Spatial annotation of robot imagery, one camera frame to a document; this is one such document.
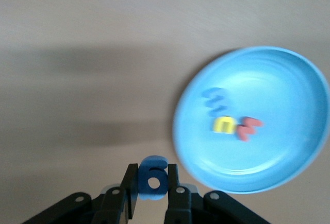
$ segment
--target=blue foam number 3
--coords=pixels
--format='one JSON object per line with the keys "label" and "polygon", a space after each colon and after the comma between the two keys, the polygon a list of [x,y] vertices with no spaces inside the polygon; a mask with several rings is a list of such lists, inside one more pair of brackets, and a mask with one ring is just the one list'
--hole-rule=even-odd
{"label": "blue foam number 3", "polygon": [[202,93],[203,97],[208,98],[205,105],[212,108],[209,115],[212,117],[219,117],[221,113],[229,110],[229,100],[227,98],[228,93],[225,89],[221,88],[211,88]]}
{"label": "blue foam number 3", "polygon": [[[149,156],[139,166],[139,196],[142,200],[159,200],[168,191],[168,176],[165,171],[168,160],[162,156]],[[148,180],[156,178],[159,180],[157,188],[151,188]]]}

